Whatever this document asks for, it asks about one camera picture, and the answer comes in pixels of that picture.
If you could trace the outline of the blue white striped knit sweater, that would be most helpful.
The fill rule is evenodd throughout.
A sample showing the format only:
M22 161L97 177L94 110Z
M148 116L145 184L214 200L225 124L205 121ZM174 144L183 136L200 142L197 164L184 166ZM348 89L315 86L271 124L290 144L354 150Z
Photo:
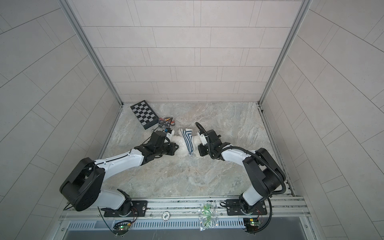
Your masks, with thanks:
M192 129L180 129L180 135L183 137L189 155L193 155L195 153L195 145L194 145L194 136Z

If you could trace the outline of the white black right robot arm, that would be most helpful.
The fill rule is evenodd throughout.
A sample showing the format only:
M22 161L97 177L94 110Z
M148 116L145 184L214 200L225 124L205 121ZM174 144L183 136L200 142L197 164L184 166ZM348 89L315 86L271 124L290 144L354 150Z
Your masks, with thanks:
M255 212L257 204L271 196L286 192L286 176L266 149L249 151L223 143L214 130L199 130L199 133L202 157L209 155L211 159L233 162L245 168L251 181L251 186L239 197L240 208L245 214Z

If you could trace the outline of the white fluffy teddy bear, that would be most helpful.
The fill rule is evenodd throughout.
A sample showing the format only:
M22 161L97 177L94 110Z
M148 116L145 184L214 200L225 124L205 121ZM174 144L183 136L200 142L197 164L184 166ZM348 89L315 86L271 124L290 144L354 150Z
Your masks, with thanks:
M167 133L167 137L171 143L176 143L176 145L179 146L176 150L176 155L196 155L199 153L198 146L201 144L200 136L194 135L192 129L173 130L171 133Z

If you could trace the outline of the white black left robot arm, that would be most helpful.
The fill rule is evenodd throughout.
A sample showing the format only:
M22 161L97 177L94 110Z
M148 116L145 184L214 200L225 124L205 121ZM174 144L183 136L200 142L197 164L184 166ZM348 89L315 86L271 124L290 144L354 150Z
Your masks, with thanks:
M110 177L149 163L164 155L173 156L179 146L171 141L174 132L153 132L146 144L103 160L79 161L60 186L60 193L78 211L99 207L106 215L125 217L131 213L131 197L123 190L108 190L103 183Z

